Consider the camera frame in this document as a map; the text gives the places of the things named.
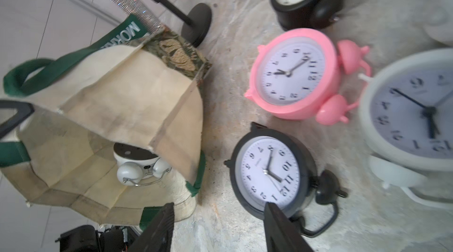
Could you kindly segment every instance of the metal clock handle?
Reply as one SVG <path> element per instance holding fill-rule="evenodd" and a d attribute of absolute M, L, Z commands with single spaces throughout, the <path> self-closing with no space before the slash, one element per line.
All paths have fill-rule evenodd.
<path fill-rule="evenodd" d="M 314 238 L 325 232 L 335 222 L 339 212 L 337 198 L 338 196 L 346 198 L 348 193 L 340 189 L 340 183 L 337 177 L 329 170 L 324 170 L 320 177 L 313 177 L 311 179 L 310 186 L 316 188 L 315 200 L 317 204 L 332 204 L 333 206 L 333 215 L 330 220 L 320 229 L 315 231 L 304 228 L 304 224 L 301 222 L 302 217 L 293 218 L 293 222 L 299 222 L 301 235 Z"/>
<path fill-rule="evenodd" d="M 303 236 L 306 236 L 306 237 L 310 237 L 310 238 L 314 238 L 314 237 L 319 236 L 321 233 L 325 232 L 335 222 L 335 220 L 338 217 L 338 204 L 337 204 L 337 201 L 332 203 L 332 205 L 333 205 L 333 215 L 330 218 L 330 220 L 327 223 L 325 223 L 324 226 L 322 226 L 320 229 L 315 230 L 315 231 L 311 231 L 311 230 L 308 230 L 308 229 L 306 229 L 304 227 L 301 227 L 300 228 L 300 230 L 301 230 L 300 235 L 303 235 Z"/>

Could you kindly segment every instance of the round stand base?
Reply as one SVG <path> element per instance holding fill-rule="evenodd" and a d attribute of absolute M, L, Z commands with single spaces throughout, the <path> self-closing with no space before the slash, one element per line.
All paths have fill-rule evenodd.
<path fill-rule="evenodd" d="M 211 26 L 211 8 L 207 4 L 199 3 L 193 7 L 187 16 L 193 21 L 193 27 L 184 23 L 181 36 L 194 47 L 198 47 Z"/>

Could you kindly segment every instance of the pink alarm clock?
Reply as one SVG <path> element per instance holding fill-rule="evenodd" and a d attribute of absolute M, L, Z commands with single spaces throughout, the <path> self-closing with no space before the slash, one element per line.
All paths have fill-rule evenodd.
<path fill-rule="evenodd" d="M 350 40 L 341 40 L 337 46 L 338 55 L 332 41 L 314 29 L 294 29 L 258 46 L 244 96 L 281 119 L 315 115 L 324 125 L 348 123 L 344 114 L 356 108 L 358 101 L 348 105 L 337 94 L 340 65 L 346 74 L 363 67 L 371 76 L 370 66 L 362 60 L 370 48 Z"/>

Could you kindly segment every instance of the minute hand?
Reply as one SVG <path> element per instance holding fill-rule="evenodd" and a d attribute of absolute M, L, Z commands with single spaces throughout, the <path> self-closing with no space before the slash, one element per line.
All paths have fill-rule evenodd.
<path fill-rule="evenodd" d="M 287 73 L 286 73 L 286 77 L 291 77 L 291 75 L 293 75 L 293 71 L 296 70 L 296 68 L 300 67 L 301 65 L 303 65 L 304 63 L 306 63 L 307 61 L 309 61 L 310 58 L 309 57 L 304 57 L 295 67 L 291 68 Z"/>

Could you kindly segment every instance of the bag strap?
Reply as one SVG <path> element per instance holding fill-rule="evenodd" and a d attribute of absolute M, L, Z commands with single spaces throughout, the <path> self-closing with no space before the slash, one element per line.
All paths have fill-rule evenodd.
<path fill-rule="evenodd" d="M 129 15 L 123 23 L 89 47 L 74 51 L 56 60 L 48 58 L 33 59 L 13 68 L 3 78 L 4 92 L 11 97 L 26 97 L 34 94 L 52 85 L 71 68 L 95 51 L 143 37 L 146 33 L 146 28 L 140 23 L 138 18 L 134 15 Z M 40 68 L 42 69 L 37 74 L 27 79 L 32 72 Z"/>
<path fill-rule="evenodd" d="M 17 113 L 0 125 L 0 139 L 34 112 L 33 106 L 24 102 L 0 100 L 0 109 L 2 108 L 14 108 Z M 0 142 L 0 153 L 0 168 L 30 161 L 27 149 L 20 141 Z"/>

